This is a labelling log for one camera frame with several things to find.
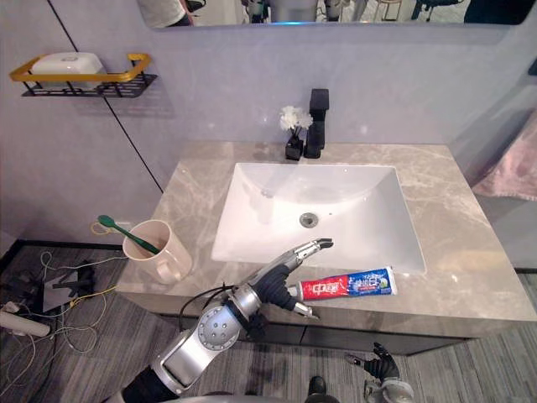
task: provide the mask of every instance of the white mug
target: white mug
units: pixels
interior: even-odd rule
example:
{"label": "white mug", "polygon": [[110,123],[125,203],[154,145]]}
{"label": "white mug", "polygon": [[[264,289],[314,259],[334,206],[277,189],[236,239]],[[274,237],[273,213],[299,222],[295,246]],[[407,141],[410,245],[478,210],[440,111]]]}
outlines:
{"label": "white mug", "polygon": [[129,238],[123,240],[125,255],[159,283],[172,284],[190,273],[192,258],[168,223],[144,221],[134,227],[131,233],[160,249],[158,254],[153,254]]}

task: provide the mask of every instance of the green toothbrush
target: green toothbrush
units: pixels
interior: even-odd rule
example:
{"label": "green toothbrush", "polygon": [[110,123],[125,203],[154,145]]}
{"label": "green toothbrush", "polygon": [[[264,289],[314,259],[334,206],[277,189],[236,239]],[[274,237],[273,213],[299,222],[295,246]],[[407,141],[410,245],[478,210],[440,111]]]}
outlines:
{"label": "green toothbrush", "polygon": [[119,227],[116,222],[113,220],[112,217],[109,217],[109,216],[99,216],[98,217],[98,220],[99,220],[99,223],[105,227],[108,227],[108,228],[115,228],[116,230],[118,230],[120,233],[122,233],[123,235],[125,235],[127,238],[129,239],[132,239],[135,243],[137,243],[138,245],[140,245],[142,248],[148,250],[149,252],[153,253],[153,254],[157,254],[158,252],[160,252],[159,249],[155,248],[151,243],[147,242],[147,241],[144,241],[143,239],[140,239],[138,238],[137,236],[135,235],[132,235],[129,231],[127,231],[126,229],[123,229],[121,227]]}

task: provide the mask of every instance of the wall seam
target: wall seam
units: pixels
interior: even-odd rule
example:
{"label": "wall seam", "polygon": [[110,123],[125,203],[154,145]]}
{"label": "wall seam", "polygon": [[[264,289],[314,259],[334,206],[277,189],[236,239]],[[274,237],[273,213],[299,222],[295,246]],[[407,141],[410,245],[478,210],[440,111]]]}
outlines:
{"label": "wall seam", "polygon": [[[71,38],[71,36],[69,35],[69,31],[67,31],[67,28],[64,26],[64,23],[63,21],[61,20],[60,18],[60,15],[58,15],[58,13],[56,12],[56,9],[54,7],[54,5],[52,4],[51,0],[47,0],[47,3],[49,4],[50,6],[50,9],[52,10],[52,13],[54,13],[54,15],[56,16],[56,19],[58,20],[58,22],[60,23],[60,26],[61,28],[63,29],[63,31],[65,32],[65,35],[67,35],[67,39],[70,41],[70,44],[73,46],[73,49],[75,51],[79,51],[78,48],[76,47],[76,44],[75,44],[75,41]],[[121,121],[119,120],[119,117],[117,116],[116,112],[113,110],[112,108],[112,105],[110,105],[110,102],[107,100],[106,97],[103,97],[102,98],[104,100],[104,102],[107,104],[108,106],[108,109],[110,109],[110,112],[111,114],[113,115],[113,117],[116,119],[116,122],[117,124],[119,125],[119,128],[123,131],[123,134],[125,134],[125,137],[127,137],[127,140],[128,142],[131,144],[131,146],[133,147],[134,151],[136,152],[137,156],[140,158],[140,160],[142,161],[142,164],[143,166],[145,167],[145,169],[147,170],[147,172],[149,173],[149,175],[151,176],[151,178],[153,179],[154,181],[154,184],[159,188],[160,190],[160,193],[164,193],[164,191],[162,190],[162,187],[160,186],[159,182],[157,181],[157,178],[155,178],[155,176],[153,175],[153,172],[151,172],[151,169],[148,167],[147,163],[145,162],[145,160],[143,159],[143,156],[140,154],[140,152],[138,151],[138,148],[136,147],[136,145],[134,144],[133,140],[130,138],[130,136],[128,135],[127,133],[127,130],[123,127],[123,124],[121,123]]]}

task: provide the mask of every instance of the small vase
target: small vase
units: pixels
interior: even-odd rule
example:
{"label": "small vase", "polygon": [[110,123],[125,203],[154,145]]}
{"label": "small vase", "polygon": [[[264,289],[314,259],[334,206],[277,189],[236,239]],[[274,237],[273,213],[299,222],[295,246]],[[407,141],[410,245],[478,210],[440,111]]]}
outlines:
{"label": "small vase", "polygon": [[301,140],[296,133],[293,133],[285,145],[285,158],[293,161],[300,160],[303,148],[304,140]]}

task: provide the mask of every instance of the white flower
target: white flower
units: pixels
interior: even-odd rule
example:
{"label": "white flower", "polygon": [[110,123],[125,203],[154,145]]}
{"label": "white flower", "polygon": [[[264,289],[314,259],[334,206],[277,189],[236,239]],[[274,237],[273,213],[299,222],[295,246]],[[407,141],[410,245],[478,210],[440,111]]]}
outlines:
{"label": "white flower", "polygon": [[282,107],[280,113],[279,126],[282,130],[289,130],[295,128],[298,124],[298,116],[295,107]]}
{"label": "white flower", "polygon": [[308,128],[313,123],[313,118],[301,107],[282,107],[279,118],[279,126],[282,130],[298,127]]}
{"label": "white flower", "polygon": [[313,118],[307,112],[304,112],[300,109],[299,116],[297,118],[298,125],[302,128],[308,128],[313,123]]}

